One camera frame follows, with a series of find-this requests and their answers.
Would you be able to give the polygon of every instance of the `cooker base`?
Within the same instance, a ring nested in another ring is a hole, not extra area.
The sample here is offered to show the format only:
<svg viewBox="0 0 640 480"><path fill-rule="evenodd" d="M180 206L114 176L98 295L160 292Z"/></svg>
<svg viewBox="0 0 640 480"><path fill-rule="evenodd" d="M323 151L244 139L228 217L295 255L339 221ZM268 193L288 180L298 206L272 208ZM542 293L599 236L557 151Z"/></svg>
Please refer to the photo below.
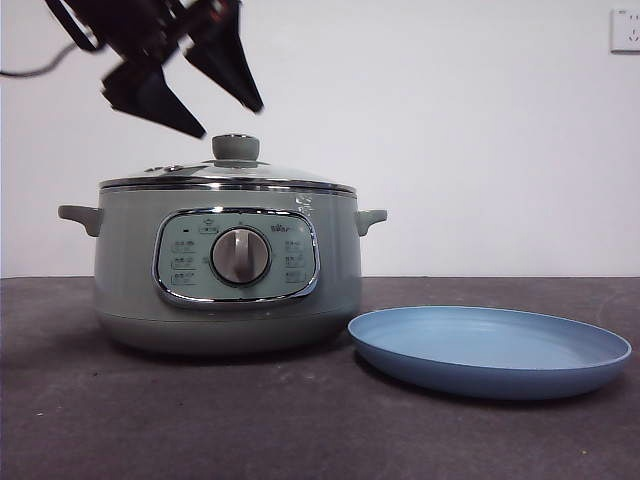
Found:
<svg viewBox="0 0 640 480"><path fill-rule="evenodd" d="M155 353L237 355L308 345L343 330L355 309L248 321L162 321L97 312L114 340Z"/></svg>

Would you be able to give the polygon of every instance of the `lid rim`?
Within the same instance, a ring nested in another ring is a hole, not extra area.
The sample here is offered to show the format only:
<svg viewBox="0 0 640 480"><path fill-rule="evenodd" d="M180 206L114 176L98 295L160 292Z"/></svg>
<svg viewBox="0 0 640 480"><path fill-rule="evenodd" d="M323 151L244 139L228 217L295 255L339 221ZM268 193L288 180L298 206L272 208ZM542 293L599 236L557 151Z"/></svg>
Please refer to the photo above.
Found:
<svg viewBox="0 0 640 480"><path fill-rule="evenodd" d="M280 186L280 187L298 187L322 190L335 190L338 192L346 192L356 194L356 189L349 185L338 183L317 182L312 180L285 180L278 178L253 178L253 177L179 177L179 176L163 176L163 177L129 177L113 180L105 180L99 183L100 189L111 187L135 187L150 185L193 185L193 184L220 184L220 185L262 185L262 186Z"/></svg>

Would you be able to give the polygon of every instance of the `plate rim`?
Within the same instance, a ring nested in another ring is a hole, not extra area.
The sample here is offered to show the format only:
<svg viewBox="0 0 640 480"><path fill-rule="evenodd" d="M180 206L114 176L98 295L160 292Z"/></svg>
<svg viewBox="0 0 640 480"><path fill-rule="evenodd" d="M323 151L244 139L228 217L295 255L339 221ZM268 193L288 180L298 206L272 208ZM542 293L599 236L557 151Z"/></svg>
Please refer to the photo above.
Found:
<svg viewBox="0 0 640 480"><path fill-rule="evenodd" d="M352 327L353 325L356 323L356 321L362 321L359 320L363 317L367 317L367 316L374 316L377 313L380 312L388 312L388 311L398 311L398 310L414 310L414 309L419 309L419 310L430 310L430 309L436 309L436 308L447 308L447 309L468 309L468 310L491 310L491 311L500 311L500 312L512 312L512 313L518 313L518 314L527 314L527 315L533 315L533 316L537 316L537 317L547 317L547 318L551 318L553 320L558 320L558 321L563 321L563 322L569 322L569 323L577 323L580 325L585 325L587 327L596 329L596 330L600 330L603 333L607 334L607 335L612 335L614 337L616 337L618 340L622 341L622 343L625 345L626 347L626 351L624 352L624 354L612 359L612 360L607 360L607 361L603 361L603 362L598 362L598 363L594 363L591 365L585 365L582 367L574 367L574 368L564 368L564 367L560 367L560 368L524 368L524 367L497 367L497 366L492 366L492 365L477 365L477 364L468 364L468 363L458 363L458 362L447 362L447 361L442 361L442 360L435 360L432 358L422 358L422 357L418 357L415 355L408 355L406 353L401 353L401 352L397 352L397 351L393 351L393 350L389 350L386 348L382 348L380 346L374 345L370 342L367 342L361 338L359 338L357 335L354 334ZM575 370L586 370L586 369L592 369L592 368L602 368L602 367L606 367L609 365L615 365L621 362L624 362L626 360L628 360L628 358L631 356L631 354L633 353L633 347L631 346L631 343L624 337L622 337L621 335L618 335L617 333L614 333L610 330L607 330L606 328L602 328L599 327L597 325L592 325L590 323L586 323L586 322L581 322L579 320L573 320L570 318L566 318L566 317L559 317L557 315L549 315L546 313L537 313L537 312L529 312L526 310L515 310L515 309L511 309L511 308L495 308L495 307L482 307L482 306L473 306L473 305L413 305L413 306L406 306L406 307L391 307L391 308L380 308L380 309L376 309L376 310L372 310L370 312L365 312L363 314L360 314L358 316L356 316L355 318L351 319L347 325L347 331L349 332L349 335L351 335L351 337L356 341L356 348L357 348L357 343L363 343L365 345L367 345L370 348L379 350L381 352L385 352L385 353L390 353L393 355L399 355L401 357L405 357L405 358L409 358L412 360L419 360L419 361L423 361L423 362L432 362L432 363L437 363L440 365L449 365L449 366L455 366L455 367L465 367L465 368L478 368L478 369L491 369L491 370L505 370L505 371L513 371L513 372L570 372L570 371L575 371Z"/></svg>

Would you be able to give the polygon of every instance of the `dark gray table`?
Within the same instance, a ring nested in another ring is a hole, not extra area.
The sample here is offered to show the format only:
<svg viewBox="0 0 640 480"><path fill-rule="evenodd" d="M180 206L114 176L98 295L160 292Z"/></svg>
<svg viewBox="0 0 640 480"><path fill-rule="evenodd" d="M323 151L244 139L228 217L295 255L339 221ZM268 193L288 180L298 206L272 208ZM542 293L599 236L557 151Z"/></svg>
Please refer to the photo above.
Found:
<svg viewBox="0 0 640 480"><path fill-rule="evenodd" d="M640 344L640 278L369 278L363 311L538 311ZM603 389L537 403L389 379L346 334L234 359L110 343L89 278L2 281L3 479L637 479L640 359Z"/></svg>

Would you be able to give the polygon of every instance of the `control dial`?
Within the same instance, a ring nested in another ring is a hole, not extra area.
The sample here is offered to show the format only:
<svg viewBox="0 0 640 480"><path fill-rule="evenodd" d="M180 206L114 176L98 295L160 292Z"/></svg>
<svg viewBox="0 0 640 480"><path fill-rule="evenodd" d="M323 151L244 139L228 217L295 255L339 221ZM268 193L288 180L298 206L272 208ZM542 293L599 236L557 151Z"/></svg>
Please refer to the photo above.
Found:
<svg viewBox="0 0 640 480"><path fill-rule="evenodd" d="M211 264L224 280L242 285L259 278L269 264L269 247L261 235L248 228L234 228L211 248Z"/></svg>

